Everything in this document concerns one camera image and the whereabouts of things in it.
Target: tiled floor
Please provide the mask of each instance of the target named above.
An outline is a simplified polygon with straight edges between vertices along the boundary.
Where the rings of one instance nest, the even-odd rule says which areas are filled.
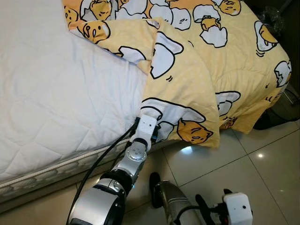
[[[300,125],[286,123],[242,135],[221,133],[219,149],[180,142],[148,156],[127,199],[124,225],[164,225],[162,208],[153,209],[149,175],[180,186],[193,202],[201,194],[209,206],[221,202],[223,188],[248,195],[254,225],[298,225],[300,222]],[[91,178],[86,187],[98,177]],[[4,225],[63,225],[76,186],[48,195],[0,215]]]

